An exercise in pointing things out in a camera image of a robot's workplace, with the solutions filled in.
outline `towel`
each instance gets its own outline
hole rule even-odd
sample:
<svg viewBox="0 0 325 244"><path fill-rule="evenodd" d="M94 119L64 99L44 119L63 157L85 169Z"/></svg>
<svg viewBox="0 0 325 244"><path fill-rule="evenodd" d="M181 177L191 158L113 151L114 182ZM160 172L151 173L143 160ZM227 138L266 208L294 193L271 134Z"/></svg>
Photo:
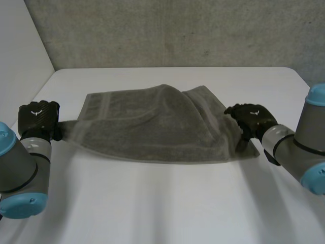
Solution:
<svg viewBox="0 0 325 244"><path fill-rule="evenodd" d="M88 94L77 120L60 122L63 139L110 158L166 164L224 163L259 156L205 86Z"/></svg>

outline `light blue joint cap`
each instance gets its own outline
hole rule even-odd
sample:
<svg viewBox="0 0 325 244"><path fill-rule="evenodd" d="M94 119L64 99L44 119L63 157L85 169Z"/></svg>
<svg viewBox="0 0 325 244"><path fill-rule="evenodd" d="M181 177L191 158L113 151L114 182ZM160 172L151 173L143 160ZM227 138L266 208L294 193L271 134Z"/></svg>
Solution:
<svg viewBox="0 0 325 244"><path fill-rule="evenodd" d="M305 101L315 106L325 107L325 83L310 88Z"/></svg>
<svg viewBox="0 0 325 244"><path fill-rule="evenodd" d="M0 122L0 156L13 148L17 140L13 132L5 123Z"/></svg>
<svg viewBox="0 0 325 244"><path fill-rule="evenodd" d="M309 168L300 179L300 184L316 195L325 194L325 162Z"/></svg>
<svg viewBox="0 0 325 244"><path fill-rule="evenodd" d="M41 213L46 206L44 193L23 193L0 202L0 214L9 219L25 219Z"/></svg>

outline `black ring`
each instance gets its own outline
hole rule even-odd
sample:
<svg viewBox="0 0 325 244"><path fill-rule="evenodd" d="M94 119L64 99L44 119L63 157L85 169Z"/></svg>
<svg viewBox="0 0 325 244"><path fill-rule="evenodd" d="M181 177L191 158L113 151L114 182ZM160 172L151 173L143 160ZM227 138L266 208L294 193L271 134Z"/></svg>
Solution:
<svg viewBox="0 0 325 244"><path fill-rule="evenodd" d="M11 189L11 190L8 190L8 191L2 191L2 192L0 192L0 193L3 194L3 193L16 192L16 191L22 189L23 187L25 187L26 185L28 185L28 184L29 184L29 183L30 183L30 182L35 178L35 176L37 175L37 172L38 172L38 170L39 170L39 167L38 167L38 165L37 165L36 162L35 162L35 164L36 164L35 171L34 171L34 173L32 174L32 176L29 178L28 181L26 181L26 182L25 182L24 184L22 184L21 186L18 186L18 187L16 187L16 188Z"/></svg>
<svg viewBox="0 0 325 244"><path fill-rule="evenodd" d="M280 145L280 143L282 142L282 141L284 141L286 138L289 138L289 137L291 137L291 136L294 136L294 134L290 134L290 135L286 135L286 136L284 136L284 137L282 137L280 140L278 140L278 142L275 144L275 146L274 146L274 148L273 148L273 157L274 157L274 159L276 159L275 158L275 152L276 152L276 149L278 149L278 146Z"/></svg>
<svg viewBox="0 0 325 244"><path fill-rule="evenodd" d="M47 156L44 156L43 154L37 154L36 152L31 152L30 155L32 155L32 156L37 156L37 157L40 157L40 158L43 158L43 159L45 159L47 162L51 163L51 161L47 158Z"/></svg>
<svg viewBox="0 0 325 244"><path fill-rule="evenodd" d="M320 151L320 150L316 150L316 149L312 149L310 147L304 146L303 144L299 143L295 139L294 139L294 144L297 147L301 148L302 150L305 150L305 151L307 151L307 152L309 152L311 154L317 154L317 155L320 155L320 156L325 156L325 151Z"/></svg>

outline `table surface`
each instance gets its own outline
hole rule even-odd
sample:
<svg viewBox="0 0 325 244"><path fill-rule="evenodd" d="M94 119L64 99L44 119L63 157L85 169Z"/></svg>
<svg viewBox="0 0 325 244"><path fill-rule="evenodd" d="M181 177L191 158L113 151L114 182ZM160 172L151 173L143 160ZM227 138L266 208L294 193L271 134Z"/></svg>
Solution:
<svg viewBox="0 0 325 244"><path fill-rule="evenodd" d="M86 94L169 84L205 85L223 103L259 103L295 129L308 85L288 68L67 69L35 101L76 119ZM208 165L111 160L53 142L46 210L3 219L0 243L323 243L325 204L261 152Z"/></svg>

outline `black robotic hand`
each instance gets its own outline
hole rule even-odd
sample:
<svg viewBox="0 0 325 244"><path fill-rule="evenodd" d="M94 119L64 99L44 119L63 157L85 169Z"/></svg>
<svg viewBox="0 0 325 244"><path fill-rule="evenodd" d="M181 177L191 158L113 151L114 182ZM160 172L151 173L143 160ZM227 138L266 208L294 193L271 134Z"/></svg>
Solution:
<svg viewBox="0 0 325 244"><path fill-rule="evenodd" d="M248 141L250 138L262 141L265 131L278 124L273 115L262 105L236 104L227 108L224 113L230 114L237 121L243 130L242 139L244 141Z"/></svg>
<svg viewBox="0 0 325 244"><path fill-rule="evenodd" d="M59 141L62 134L57 126L60 105L57 102L31 102L22 105L18 112L18 133L21 139L40 137Z"/></svg>

